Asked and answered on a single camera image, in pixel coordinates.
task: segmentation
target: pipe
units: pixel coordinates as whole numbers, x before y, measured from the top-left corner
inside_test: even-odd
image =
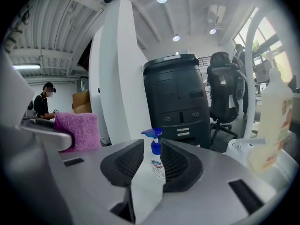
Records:
[[[248,28],[247,36],[246,36],[246,44],[245,44],[245,69],[247,76],[247,84],[248,84],[248,99],[249,99],[249,107],[248,107],[248,116],[247,116],[247,124],[244,133],[244,138],[250,138],[251,131],[254,123],[254,115],[255,115],[255,84],[253,78],[253,69],[252,69],[252,44],[254,41],[254,36],[258,25],[263,20],[263,18],[273,10],[271,4],[265,4],[262,6],[257,13],[254,15],[250,26]]]

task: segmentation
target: office chair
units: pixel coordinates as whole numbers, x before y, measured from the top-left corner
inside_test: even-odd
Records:
[[[210,125],[210,129],[215,130],[211,144],[220,130],[233,135],[234,139],[238,138],[231,131],[231,124],[221,125],[234,121],[239,115],[238,100],[243,98],[245,82],[238,70],[236,64],[230,63],[226,52],[214,53],[210,58],[207,68],[211,95],[210,117],[217,121]]]

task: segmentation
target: blue pump dispenser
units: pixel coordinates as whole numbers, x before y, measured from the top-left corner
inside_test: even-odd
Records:
[[[160,136],[162,133],[163,130],[161,128],[152,128],[142,132],[142,134],[145,134],[147,137],[154,138],[153,142],[151,143],[151,149],[152,153],[155,155],[160,155],[161,153],[161,142],[158,139],[158,136]]]

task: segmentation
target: person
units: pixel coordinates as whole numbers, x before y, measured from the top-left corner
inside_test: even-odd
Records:
[[[240,71],[246,76],[246,67],[245,67],[245,47],[242,46],[242,44],[237,44],[235,46],[236,54],[232,59],[232,63],[235,63],[238,65]],[[247,111],[249,106],[249,100],[248,100],[248,85],[245,83],[245,93],[243,96],[243,118],[247,119]]]
[[[47,97],[51,97],[53,95],[53,92],[56,92],[56,89],[51,82],[47,82],[43,86],[42,93],[36,96],[33,103],[33,109],[37,112],[37,116],[39,118],[48,120],[54,118],[55,113],[49,113],[47,102]]]

